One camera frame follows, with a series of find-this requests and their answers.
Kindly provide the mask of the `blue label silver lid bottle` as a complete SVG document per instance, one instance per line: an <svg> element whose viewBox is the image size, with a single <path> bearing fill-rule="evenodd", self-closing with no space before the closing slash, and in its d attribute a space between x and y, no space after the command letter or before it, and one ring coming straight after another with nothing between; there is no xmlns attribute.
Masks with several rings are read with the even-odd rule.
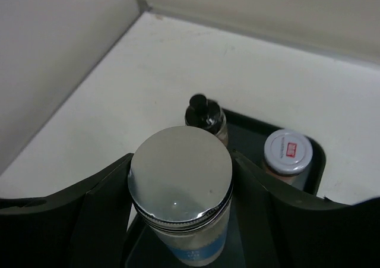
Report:
<svg viewBox="0 0 380 268"><path fill-rule="evenodd" d="M128 188L137 213L179 261L202 267L219 257L233 165L216 136L190 126L153 134L131 159Z"/></svg>

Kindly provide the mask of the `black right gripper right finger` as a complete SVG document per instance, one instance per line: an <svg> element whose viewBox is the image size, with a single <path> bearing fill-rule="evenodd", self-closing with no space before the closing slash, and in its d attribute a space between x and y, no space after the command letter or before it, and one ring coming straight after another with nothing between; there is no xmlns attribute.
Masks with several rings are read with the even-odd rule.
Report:
<svg viewBox="0 0 380 268"><path fill-rule="evenodd" d="M379 199L347 205L298 190L237 151L233 195L247 267L378 267Z"/></svg>

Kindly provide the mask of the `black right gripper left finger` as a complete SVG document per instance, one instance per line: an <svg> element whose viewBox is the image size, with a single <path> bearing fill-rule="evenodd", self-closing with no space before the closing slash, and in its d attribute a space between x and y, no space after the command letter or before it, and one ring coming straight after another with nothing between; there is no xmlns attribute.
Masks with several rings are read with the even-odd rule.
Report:
<svg viewBox="0 0 380 268"><path fill-rule="evenodd" d="M2 198L1 267L120 267L131 159L46 197Z"/></svg>

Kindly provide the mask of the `small black knob cap bottle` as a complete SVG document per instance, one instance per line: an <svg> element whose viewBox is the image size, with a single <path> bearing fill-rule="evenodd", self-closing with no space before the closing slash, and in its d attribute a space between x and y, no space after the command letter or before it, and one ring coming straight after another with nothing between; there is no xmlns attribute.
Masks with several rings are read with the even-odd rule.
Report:
<svg viewBox="0 0 380 268"><path fill-rule="evenodd" d="M185 112L185 124L208 131L228 146L227 118L215 100L203 94L193 95Z"/></svg>

